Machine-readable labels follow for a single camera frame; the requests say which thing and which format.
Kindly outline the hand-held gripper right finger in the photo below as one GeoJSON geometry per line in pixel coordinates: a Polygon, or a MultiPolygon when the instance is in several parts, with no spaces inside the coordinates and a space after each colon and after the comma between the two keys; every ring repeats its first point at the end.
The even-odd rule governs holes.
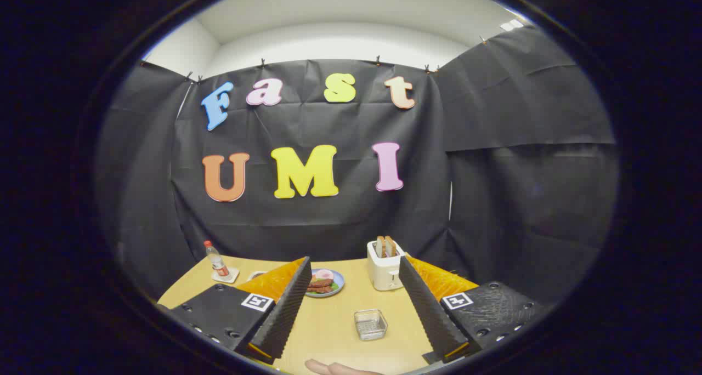
{"type": "Polygon", "coordinates": [[[410,255],[400,258],[399,278],[431,345],[430,363],[506,344],[545,309],[505,283],[477,285],[410,255]]]}

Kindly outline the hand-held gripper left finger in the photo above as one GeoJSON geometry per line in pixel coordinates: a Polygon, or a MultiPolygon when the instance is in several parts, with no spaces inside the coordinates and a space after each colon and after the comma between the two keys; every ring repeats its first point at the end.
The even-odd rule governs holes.
{"type": "Polygon", "coordinates": [[[305,256],[246,283],[216,283],[161,312],[203,340],[265,364],[281,358],[313,277],[305,256]]]}

